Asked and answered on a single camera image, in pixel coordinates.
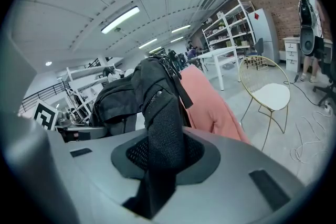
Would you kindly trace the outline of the grey chair purple seat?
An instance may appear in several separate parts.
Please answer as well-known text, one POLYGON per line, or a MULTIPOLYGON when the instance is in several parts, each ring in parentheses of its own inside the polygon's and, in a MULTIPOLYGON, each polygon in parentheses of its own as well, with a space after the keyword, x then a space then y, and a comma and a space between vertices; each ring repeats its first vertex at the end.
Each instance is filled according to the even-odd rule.
POLYGON ((249 53, 246 54, 247 56, 261 56, 264 52, 264 41, 263 38, 259 38, 258 41, 250 46, 249 53))

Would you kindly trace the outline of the white refrigerator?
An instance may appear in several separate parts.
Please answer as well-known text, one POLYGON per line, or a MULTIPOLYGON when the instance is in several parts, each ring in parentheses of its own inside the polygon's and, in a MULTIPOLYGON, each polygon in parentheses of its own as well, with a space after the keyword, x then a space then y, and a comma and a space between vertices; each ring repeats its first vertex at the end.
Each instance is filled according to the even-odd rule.
POLYGON ((263 39, 264 52, 262 56, 275 63, 280 62, 278 36, 271 12, 263 8, 248 14, 255 40, 263 39))

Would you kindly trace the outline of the black office chair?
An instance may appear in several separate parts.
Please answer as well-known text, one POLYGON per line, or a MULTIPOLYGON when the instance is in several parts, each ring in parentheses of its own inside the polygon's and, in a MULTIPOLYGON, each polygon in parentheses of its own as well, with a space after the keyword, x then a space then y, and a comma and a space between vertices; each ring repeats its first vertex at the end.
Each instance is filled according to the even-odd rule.
POLYGON ((325 96, 318 102, 317 106, 325 104, 327 99, 331 99, 336 104, 336 46, 331 44, 331 57, 330 62, 325 62, 326 53, 322 52, 322 60, 319 63, 322 74, 326 75, 331 83, 327 87, 314 86, 313 92, 317 90, 325 93, 325 96))

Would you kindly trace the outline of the ceiling tube light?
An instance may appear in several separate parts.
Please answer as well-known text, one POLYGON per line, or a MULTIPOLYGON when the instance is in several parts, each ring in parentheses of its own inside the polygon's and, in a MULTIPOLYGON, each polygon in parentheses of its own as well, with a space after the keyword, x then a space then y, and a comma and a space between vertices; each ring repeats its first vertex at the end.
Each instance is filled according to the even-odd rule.
POLYGON ((124 12, 119 17, 117 17, 115 20, 108 23, 105 27, 102 28, 101 32, 103 34, 107 34, 111 30, 119 26, 122 22, 126 21, 127 19, 131 18, 132 16, 136 15, 139 12, 140 9, 137 6, 131 8, 130 10, 124 12))

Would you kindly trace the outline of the white square table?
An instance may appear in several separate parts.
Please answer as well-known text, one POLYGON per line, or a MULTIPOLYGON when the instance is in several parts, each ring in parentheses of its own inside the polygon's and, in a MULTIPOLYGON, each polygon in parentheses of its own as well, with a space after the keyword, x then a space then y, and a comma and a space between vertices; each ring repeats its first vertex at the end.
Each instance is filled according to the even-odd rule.
POLYGON ((204 70, 205 75, 207 75, 206 71, 206 64, 214 65, 216 69, 216 74, 219 81, 219 87, 221 91, 224 91, 224 82, 223 82, 223 75, 222 75, 222 66, 233 63, 236 66, 236 74, 237 74, 237 81, 240 82, 239 76, 239 59, 236 51, 236 46, 215 49, 209 51, 205 54, 201 54, 197 56, 197 59, 200 60, 202 68, 204 70))

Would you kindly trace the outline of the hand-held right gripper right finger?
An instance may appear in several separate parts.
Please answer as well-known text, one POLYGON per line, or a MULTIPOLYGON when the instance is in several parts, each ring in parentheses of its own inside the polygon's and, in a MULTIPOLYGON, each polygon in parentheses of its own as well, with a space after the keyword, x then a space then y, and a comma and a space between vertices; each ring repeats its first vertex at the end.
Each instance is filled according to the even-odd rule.
POLYGON ((127 134, 66 143, 49 132, 50 150, 79 224, 247 224, 270 223, 304 190, 302 182, 260 150, 241 141, 190 128, 185 133, 204 143, 204 157, 189 168, 194 177, 216 166, 203 182, 179 185, 152 218, 123 207, 139 181, 125 178, 111 155, 118 146, 143 139, 144 129, 127 134))

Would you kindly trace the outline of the white storage shelving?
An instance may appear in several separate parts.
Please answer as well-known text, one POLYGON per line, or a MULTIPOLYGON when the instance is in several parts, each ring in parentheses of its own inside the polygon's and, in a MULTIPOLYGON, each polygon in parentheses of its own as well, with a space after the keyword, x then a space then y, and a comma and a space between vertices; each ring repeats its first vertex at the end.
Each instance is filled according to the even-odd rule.
POLYGON ((251 1, 239 0, 230 10, 217 12, 217 18, 202 30, 209 50, 230 46, 251 49, 256 37, 249 15, 254 11, 251 1))

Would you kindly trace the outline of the black metal railing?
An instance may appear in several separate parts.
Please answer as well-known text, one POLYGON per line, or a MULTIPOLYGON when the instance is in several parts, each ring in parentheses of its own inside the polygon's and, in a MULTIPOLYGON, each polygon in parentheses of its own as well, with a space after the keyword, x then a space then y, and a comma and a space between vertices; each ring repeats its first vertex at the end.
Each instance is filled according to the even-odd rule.
POLYGON ((32 94, 22 100, 18 113, 27 112, 35 106, 38 100, 46 101, 47 99, 64 92, 66 89, 70 89, 69 83, 61 82, 32 94))

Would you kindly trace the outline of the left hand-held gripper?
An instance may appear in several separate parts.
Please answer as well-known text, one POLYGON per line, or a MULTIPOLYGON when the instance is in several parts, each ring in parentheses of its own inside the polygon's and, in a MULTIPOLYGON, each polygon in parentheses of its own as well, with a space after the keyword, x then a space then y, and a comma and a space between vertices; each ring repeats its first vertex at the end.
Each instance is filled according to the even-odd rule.
POLYGON ((42 100, 35 105, 33 119, 44 129, 60 133, 65 142, 95 140, 107 134, 103 127, 73 123, 68 112, 61 112, 42 100))

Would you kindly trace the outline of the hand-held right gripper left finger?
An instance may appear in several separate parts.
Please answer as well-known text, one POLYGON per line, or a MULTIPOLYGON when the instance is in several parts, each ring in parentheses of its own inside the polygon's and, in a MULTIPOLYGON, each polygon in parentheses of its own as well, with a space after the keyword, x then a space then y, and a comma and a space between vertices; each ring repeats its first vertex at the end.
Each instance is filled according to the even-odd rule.
POLYGON ((78 220, 58 174, 46 131, 18 116, 36 72, 1 34, 1 204, 14 220, 78 220))

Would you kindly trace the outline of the white drawer cabinet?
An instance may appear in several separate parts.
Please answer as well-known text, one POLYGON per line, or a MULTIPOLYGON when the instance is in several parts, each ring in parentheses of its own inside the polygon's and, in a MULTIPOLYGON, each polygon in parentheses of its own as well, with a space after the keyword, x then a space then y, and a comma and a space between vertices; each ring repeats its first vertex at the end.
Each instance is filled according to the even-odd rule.
POLYGON ((299 72, 301 68, 301 48, 299 37, 286 37, 283 39, 286 52, 286 69, 299 72))

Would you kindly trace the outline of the black backpack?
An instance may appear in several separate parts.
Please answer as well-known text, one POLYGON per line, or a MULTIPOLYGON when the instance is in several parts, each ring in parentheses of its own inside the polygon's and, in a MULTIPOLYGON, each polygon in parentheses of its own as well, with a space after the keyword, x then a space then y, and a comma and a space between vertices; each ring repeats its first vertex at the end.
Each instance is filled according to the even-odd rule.
POLYGON ((162 57, 142 60, 134 72, 108 83, 98 94, 90 124, 117 136, 135 130, 137 116, 144 117, 144 134, 111 153, 119 173, 140 184, 124 206, 142 217, 153 218, 176 190, 178 173, 193 159, 183 125, 193 103, 182 87, 181 76, 162 57))

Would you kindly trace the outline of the white shelf rack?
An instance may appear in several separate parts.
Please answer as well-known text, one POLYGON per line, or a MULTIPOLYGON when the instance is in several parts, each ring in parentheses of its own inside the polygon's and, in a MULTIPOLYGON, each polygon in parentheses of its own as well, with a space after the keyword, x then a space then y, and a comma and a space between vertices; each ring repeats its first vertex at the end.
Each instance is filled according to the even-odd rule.
POLYGON ((94 102, 99 92, 109 83, 107 77, 103 75, 104 68, 109 66, 75 71, 67 69, 67 74, 60 78, 61 82, 68 82, 70 85, 70 89, 65 90, 65 100, 68 103, 67 111, 74 123, 89 123, 94 102))

